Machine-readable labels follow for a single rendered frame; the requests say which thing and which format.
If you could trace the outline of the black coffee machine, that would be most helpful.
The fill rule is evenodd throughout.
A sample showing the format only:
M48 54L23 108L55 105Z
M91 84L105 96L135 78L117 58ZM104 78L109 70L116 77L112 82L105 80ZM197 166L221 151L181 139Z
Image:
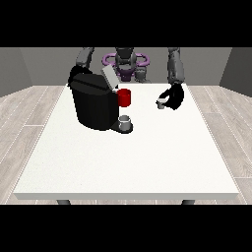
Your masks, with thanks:
M103 75L78 74L69 88L72 91L78 120L93 130L114 130L121 134L133 131L133 124L127 131L119 129L119 108L117 92L112 90Z

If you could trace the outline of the pale grey machine lid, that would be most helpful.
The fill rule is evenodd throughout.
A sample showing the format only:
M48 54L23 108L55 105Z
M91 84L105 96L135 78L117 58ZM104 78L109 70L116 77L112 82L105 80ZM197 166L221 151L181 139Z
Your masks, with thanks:
M118 84L119 80L114 72L114 69L112 68L111 65L107 65L101 69L101 74L103 77L106 79L109 87L114 90Z

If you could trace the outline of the red pod holder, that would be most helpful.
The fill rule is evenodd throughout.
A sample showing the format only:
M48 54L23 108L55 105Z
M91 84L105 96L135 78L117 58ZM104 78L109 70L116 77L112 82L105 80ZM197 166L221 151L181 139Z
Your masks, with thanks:
M121 107L127 107L131 104L131 91L128 89L120 89L117 92L118 105Z

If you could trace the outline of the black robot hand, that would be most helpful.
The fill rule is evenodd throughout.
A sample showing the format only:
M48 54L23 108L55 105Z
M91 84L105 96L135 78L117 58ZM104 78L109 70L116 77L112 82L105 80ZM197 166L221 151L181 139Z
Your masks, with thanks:
M70 71L68 83L71 84L74 77L78 74L91 74L91 73L92 71L89 70L88 68L80 66L80 65L75 65Z
M173 110L176 110L184 99L184 91L182 86L180 84L172 84L169 89L167 89L158 97L158 99L163 100L164 107L169 107Z

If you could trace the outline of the small grey cup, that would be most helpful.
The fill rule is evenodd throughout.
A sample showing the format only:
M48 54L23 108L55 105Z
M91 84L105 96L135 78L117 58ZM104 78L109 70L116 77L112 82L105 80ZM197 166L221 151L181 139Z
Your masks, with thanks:
M127 131L131 127L131 119L128 115L121 115L118 118L119 129L122 131Z

